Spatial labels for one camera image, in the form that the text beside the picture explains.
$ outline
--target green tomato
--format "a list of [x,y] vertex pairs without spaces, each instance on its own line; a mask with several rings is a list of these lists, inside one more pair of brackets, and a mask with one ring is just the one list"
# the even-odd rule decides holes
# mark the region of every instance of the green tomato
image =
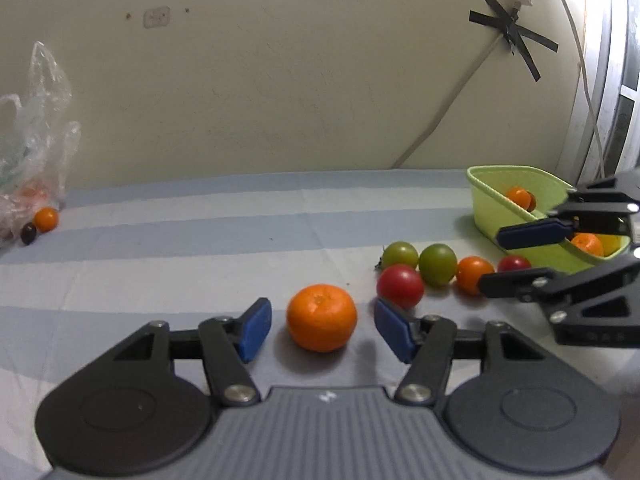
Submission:
[[392,265],[404,264],[412,269],[418,265],[418,251],[407,242],[393,242],[386,247],[380,258],[380,267],[386,269]]
[[433,244],[420,254],[420,275],[433,286],[445,286],[458,271],[458,259],[453,249],[445,244]]

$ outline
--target blue gripper pad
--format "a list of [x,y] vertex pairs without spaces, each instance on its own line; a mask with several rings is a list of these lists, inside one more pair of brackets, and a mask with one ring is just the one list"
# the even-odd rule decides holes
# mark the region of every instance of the blue gripper pad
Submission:
[[271,329],[271,301],[260,298],[238,320],[241,331],[236,351],[243,363],[254,360]]
[[503,249],[522,249],[559,244],[573,232],[571,227],[559,219],[545,218],[528,224],[503,227],[495,236],[495,241]]
[[378,298],[374,307],[376,329],[399,361],[409,364],[414,360],[418,345],[409,328],[411,320],[396,306]]

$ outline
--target cherry tomato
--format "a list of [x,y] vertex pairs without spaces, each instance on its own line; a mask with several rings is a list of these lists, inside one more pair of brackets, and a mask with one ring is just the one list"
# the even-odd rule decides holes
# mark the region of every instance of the cherry tomato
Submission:
[[517,256],[516,254],[510,254],[500,260],[498,264],[498,272],[507,272],[508,270],[522,270],[530,269],[531,264],[524,256]]
[[408,265],[412,269],[418,265],[418,251],[407,242],[393,242],[385,248],[380,258],[380,267],[386,269],[392,265]]
[[479,296],[478,280],[483,274],[494,271],[494,266],[479,256],[468,256],[458,263],[456,285],[462,292],[471,296]]
[[25,245],[33,244],[37,236],[38,236],[38,230],[36,229],[36,226],[33,225],[32,222],[25,224],[20,230],[20,240],[22,240],[22,243]]
[[505,197],[526,210],[528,210],[531,205],[532,195],[523,187],[512,187],[505,193]]
[[10,242],[15,238],[14,232],[11,229],[0,229],[0,240],[3,242]]
[[58,212],[52,207],[43,207],[33,217],[33,223],[41,233],[48,233],[58,227]]
[[420,275],[429,285],[445,286],[456,275],[458,258],[451,247],[433,244],[420,254]]
[[382,271],[376,291],[380,298],[407,309],[420,303],[424,283],[415,269],[408,265],[394,265]]

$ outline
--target orange tomato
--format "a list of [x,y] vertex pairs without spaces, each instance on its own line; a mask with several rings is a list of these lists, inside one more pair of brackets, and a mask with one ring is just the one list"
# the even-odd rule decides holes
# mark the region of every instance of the orange tomato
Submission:
[[346,345],[357,321],[351,296],[333,285],[303,288],[287,307],[287,328],[293,341],[313,352],[331,352]]
[[600,239],[592,233],[578,233],[572,238],[571,243],[593,256],[604,256],[604,246]]
[[24,186],[18,190],[18,195],[44,201],[49,199],[47,186],[45,186],[40,180],[30,180],[24,184]]
[[525,210],[528,210],[531,205],[532,195],[523,187],[512,187],[505,193],[505,197]]
[[58,212],[52,207],[43,207],[33,217],[38,231],[48,233],[58,227]]
[[468,256],[458,262],[456,285],[462,292],[479,296],[478,281],[483,274],[495,272],[494,266],[479,256]]

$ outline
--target tangerine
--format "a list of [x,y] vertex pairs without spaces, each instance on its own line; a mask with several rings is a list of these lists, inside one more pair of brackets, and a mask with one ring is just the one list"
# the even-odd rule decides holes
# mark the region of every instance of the tangerine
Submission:
[[287,328],[293,341],[313,352],[332,352],[346,345],[357,322],[353,299],[338,286],[303,288],[287,307]]
[[600,239],[592,233],[578,233],[572,238],[571,243],[593,256],[604,256],[604,247]]

